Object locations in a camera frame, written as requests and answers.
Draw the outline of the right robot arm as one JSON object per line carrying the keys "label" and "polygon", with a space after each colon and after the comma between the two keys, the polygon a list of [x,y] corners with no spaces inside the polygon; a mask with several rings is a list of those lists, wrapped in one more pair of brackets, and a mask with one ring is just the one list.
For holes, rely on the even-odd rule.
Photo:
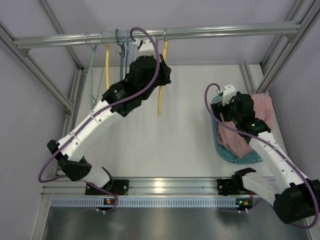
{"label": "right robot arm", "polygon": [[264,179],[250,167],[236,171],[231,179],[235,191],[252,191],[272,205],[285,224],[313,217],[309,228],[320,218],[320,181],[302,173],[277,144],[271,128],[256,117],[251,95],[235,89],[218,91],[222,99],[207,104],[212,118],[244,140],[261,158],[275,181]]}

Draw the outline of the yellow hanger with trousers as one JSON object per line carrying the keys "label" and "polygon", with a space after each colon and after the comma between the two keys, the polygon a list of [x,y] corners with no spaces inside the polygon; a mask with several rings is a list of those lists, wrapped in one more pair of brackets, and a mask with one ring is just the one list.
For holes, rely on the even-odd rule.
{"label": "yellow hanger with trousers", "polygon": [[[162,56],[163,56],[164,61],[166,61],[167,60],[167,55],[168,55],[168,46],[169,46],[166,30],[164,31],[163,40],[164,40],[164,47],[163,47]],[[159,91],[158,91],[158,105],[157,105],[157,116],[158,117],[160,117],[162,115],[163,91],[164,91],[163,90],[163,86],[161,85],[159,87]]]}

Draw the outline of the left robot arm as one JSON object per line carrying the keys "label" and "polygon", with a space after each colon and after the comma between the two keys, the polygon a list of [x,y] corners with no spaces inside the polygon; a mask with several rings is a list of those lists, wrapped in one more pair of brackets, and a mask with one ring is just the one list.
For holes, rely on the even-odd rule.
{"label": "left robot arm", "polygon": [[139,56],[130,64],[125,78],[108,88],[74,130],[60,140],[50,140],[47,148],[66,177],[72,182],[93,184],[100,194],[111,191],[112,175],[106,168],[88,162],[86,151],[109,127],[140,107],[155,88],[170,84],[170,74],[162,54]]}

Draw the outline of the pink trousers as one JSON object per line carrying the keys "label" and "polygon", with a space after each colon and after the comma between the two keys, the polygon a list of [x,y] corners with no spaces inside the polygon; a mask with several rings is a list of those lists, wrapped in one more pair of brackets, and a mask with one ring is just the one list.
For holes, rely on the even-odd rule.
{"label": "pink trousers", "polygon": [[[255,111],[255,117],[263,120],[273,131],[274,128],[274,108],[272,99],[268,95],[253,94],[251,96]],[[238,133],[231,131],[220,124],[217,125],[218,143],[232,152],[237,158],[243,158],[251,154],[254,150],[247,144]]]}

